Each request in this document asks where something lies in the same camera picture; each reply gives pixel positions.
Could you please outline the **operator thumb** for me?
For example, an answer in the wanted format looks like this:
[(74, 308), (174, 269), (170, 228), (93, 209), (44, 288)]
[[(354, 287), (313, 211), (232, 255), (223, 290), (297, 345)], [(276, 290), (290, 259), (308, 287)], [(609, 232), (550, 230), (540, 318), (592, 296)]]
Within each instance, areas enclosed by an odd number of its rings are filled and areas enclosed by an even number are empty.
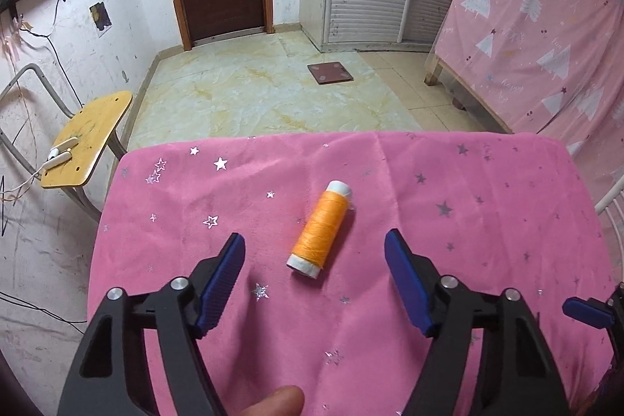
[(281, 386), (268, 397), (247, 407), (241, 416), (300, 416), (305, 394), (298, 386)]

